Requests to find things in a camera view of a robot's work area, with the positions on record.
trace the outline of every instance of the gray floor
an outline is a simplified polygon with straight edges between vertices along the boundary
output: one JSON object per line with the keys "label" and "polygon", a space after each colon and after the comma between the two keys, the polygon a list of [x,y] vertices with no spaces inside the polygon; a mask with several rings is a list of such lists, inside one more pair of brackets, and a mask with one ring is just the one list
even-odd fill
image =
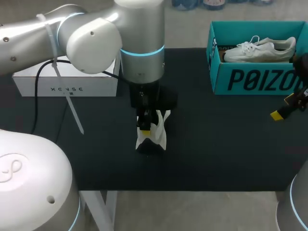
{"label": "gray floor", "polygon": [[[75,3],[103,9],[111,0],[1,0],[0,23],[35,17]],[[268,7],[229,4],[223,11],[178,12],[166,2],[166,47],[206,47],[215,20],[308,20],[307,0],[277,0]],[[274,192],[119,192],[116,231],[274,231]],[[89,230],[96,230],[92,219]]]}

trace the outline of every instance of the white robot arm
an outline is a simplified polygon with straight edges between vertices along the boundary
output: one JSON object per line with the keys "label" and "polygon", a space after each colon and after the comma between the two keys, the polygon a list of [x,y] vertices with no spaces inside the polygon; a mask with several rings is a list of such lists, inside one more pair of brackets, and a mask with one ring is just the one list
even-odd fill
{"label": "white robot arm", "polygon": [[[107,69],[121,49],[124,77],[151,83],[163,75],[163,0],[115,0],[114,6],[87,13],[65,5],[45,14],[57,45],[80,71],[97,74]],[[53,58],[45,23],[38,18],[0,27],[0,75]]]}
{"label": "white robot arm", "polygon": [[[165,101],[168,92],[158,82],[164,73],[164,0],[115,0],[98,13],[69,4],[44,17],[0,25],[0,75],[54,58],[48,24],[57,56],[66,55],[84,73],[104,71],[120,51],[137,130],[159,127],[158,110],[176,104]],[[0,230],[84,231],[82,216],[63,151],[44,138],[0,130]]]}

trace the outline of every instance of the white table leg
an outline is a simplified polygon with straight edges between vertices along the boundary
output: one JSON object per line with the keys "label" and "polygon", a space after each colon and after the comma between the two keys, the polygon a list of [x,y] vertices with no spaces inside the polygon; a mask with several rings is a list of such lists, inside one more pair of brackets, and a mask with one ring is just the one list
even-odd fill
{"label": "white table leg", "polygon": [[100,191],[80,191],[100,231],[114,231],[109,211]]}
{"label": "white table leg", "polygon": [[117,191],[107,191],[106,198],[106,207],[109,212],[109,217],[111,219],[112,225],[115,226],[116,218],[116,200],[117,200]]}

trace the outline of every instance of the yellow object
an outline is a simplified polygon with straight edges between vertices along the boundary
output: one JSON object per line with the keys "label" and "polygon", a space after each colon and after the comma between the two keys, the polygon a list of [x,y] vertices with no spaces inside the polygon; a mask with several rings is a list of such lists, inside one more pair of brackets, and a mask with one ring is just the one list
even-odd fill
{"label": "yellow object", "polygon": [[143,135],[145,136],[150,136],[151,135],[151,131],[144,131],[144,130],[141,130]]}
{"label": "yellow object", "polygon": [[289,103],[287,102],[287,99],[288,99],[289,97],[291,97],[292,95],[294,95],[294,93],[292,93],[291,95],[289,95],[287,98],[284,99],[284,101],[286,102],[287,105],[289,105]]}
{"label": "yellow object", "polygon": [[274,111],[273,113],[271,113],[270,116],[271,116],[275,121],[278,121],[278,120],[282,120],[282,119],[283,119],[283,117],[282,117],[277,111]]}

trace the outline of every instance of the black cable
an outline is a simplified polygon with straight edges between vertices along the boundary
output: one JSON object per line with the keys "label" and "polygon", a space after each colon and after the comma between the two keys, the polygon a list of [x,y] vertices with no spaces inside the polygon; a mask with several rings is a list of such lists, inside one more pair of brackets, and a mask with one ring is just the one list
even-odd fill
{"label": "black cable", "polygon": [[[67,61],[67,60],[57,60],[57,62],[59,63],[66,63],[66,64],[70,64],[71,62],[70,61]],[[35,131],[35,128],[37,126],[37,122],[38,122],[38,112],[39,112],[39,108],[38,108],[38,83],[39,83],[39,76],[40,76],[40,73],[42,72],[43,68],[45,66],[47,66],[48,64],[52,64],[53,63],[53,60],[49,60],[48,62],[44,63],[38,70],[38,73],[37,73],[37,76],[35,77],[35,86],[34,86],[34,100],[35,100],[35,104],[34,104],[34,123],[33,123],[33,126],[32,126],[32,130],[31,130],[31,134],[34,133]]]}
{"label": "black cable", "polygon": [[[38,122],[38,112],[39,112],[39,108],[38,108],[38,83],[39,83],[39,76],[40,76],[40,73],[42,72],[42,70],[43,70],[43,68],[45,67],[45,66],[47,66],[48,64],[52,64],[54,62],[54,60],[49,60],[49,61],[47,61],[46,63],[44,63],[40,68],[39,68],[39,70],[38,70],[38,73],[37,73],[37,76],[35,77],[35,89],[34,89],[34,100],[35,100],[35,104],[34,104],[34,108],[35,108],[35,113],[34,113],[34,123],[33,123],[33,127],[32,127],[32,130],[31,130],[31,134],[33,134],[34,133],[34,131],[35,131],[35,128],[36,128],[36,126],[37,126],[37,122]],[[66,64],[71,64],[71,62],[70,61],[68,61],[68,60],[57,60],[57,63],[66,63]],[[127,83],[127,84],[129,84],[130,85],[130,82],[128,81],[128,80],[126,80],[125,78],[122,78],[122,77],[119,77],[119,76],[117,76],[117,75],[115,75],[115,74],[112,74],[112,73],[110,73],[110,72],[108,72],[108,71],[103,71],[102,73],[104,73],[104,74],[107,74],[107,75],[109,75],[109,76],[111,76],[111,77],[113,77],[113,78],[116,78],[116,79],[118,79],[118,80],[121,80],[121,81],[123,81],[123,82],[125,82],[125,83]]]}

